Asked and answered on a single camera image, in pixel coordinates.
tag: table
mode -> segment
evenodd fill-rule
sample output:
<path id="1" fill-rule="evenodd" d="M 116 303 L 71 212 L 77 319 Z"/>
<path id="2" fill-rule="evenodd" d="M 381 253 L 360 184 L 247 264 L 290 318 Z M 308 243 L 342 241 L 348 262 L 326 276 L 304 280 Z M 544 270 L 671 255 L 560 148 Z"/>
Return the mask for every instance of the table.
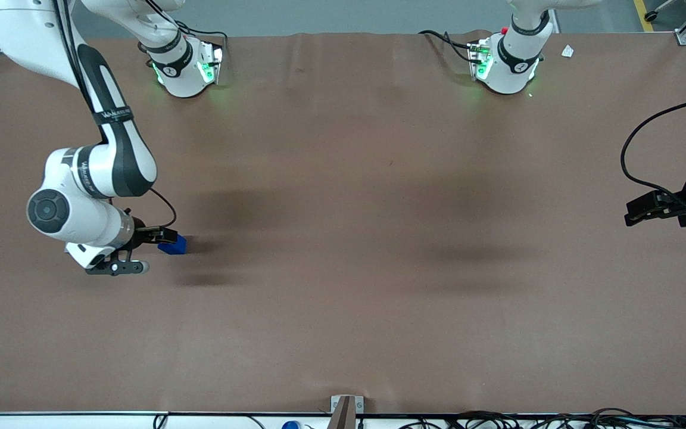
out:
<path id="1" fill-rule="evenodd" d="M 554 35 L 512 96 L 425 36 L 295 35 L 230 39 L 228 87 L 177 100 L 135 44 L 93 41 L 191 252 L 88 276 L 28 225 L 49 152 L 99 134 L 0 59 L 0 411 L 686 413 L 686 229 L 625 227 L 618 163 L 686 101 L 673 35 Z M 628 163 L 678 190 L 686 110 Z"/>

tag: yellow line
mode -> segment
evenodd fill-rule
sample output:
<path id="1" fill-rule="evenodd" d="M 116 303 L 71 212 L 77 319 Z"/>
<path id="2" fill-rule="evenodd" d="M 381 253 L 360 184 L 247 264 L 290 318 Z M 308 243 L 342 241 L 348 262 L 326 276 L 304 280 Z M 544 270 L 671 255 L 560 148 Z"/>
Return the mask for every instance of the yellow line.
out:
<path id="1" fill-rule="evenodd" d="M 642 24 L 642 29 L 645 32 L 652 32 L 653 25 L 650 22 L 645 21 L 645 14 L 647 9 L 645 8 L 645 0 L 634 0 L 634 8 L 637 9 L 637 14 L 640 16 L 640 24 Z"/>

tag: white sticker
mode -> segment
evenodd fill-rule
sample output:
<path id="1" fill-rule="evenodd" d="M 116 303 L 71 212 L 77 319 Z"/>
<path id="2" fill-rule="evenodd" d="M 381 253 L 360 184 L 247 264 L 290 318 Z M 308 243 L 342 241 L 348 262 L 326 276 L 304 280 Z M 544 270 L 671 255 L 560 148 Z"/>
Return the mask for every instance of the white sticker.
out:
<path id="1" fill-rule="evenodd" d="M 573 57 L 573 48 L 571 45 L 566 45 L 566 49 L 563 49 L 563 53 L 561 55 L 566 58 Z"/>

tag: blue object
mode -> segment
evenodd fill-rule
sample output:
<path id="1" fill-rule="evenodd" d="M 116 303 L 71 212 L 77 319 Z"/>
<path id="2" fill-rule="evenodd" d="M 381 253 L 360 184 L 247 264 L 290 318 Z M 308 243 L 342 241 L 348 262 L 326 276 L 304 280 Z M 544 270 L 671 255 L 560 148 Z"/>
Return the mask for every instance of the blue object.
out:
<path id="1" fill-rule="evenodd" d="M 169 255 L 183 255 L 187 253 L 187 239 L 176 234 L 175 244 L 160 243 L 158 244 L 158 249 L 163 250 Z"/>

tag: gray floor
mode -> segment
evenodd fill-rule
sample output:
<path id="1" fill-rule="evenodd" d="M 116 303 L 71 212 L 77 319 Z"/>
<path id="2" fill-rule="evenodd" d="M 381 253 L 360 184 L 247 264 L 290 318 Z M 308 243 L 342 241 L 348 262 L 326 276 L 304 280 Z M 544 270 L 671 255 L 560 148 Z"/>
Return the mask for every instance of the gray floor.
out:
<path id="1" fill-rule="evenodd" d="M 74 22 L 85 38 L 127 38 L 123 28 L 76 2 Z M 653 8 L 660 0 L 647 0 Z M 189 0 L 172 13 L 193 28 L 223 30 L 231 36 L 280 36 L 293 33 L 416 33 L 435 29 L 465 33 L 509 25 L 503 0 Z M 557 12 L 563 33 L 642 32 L 634 3 L 603 0 L 595 8 Z M 683 4 L 665 9 L 654 23 L 669 30 L 686 19 Z"/>

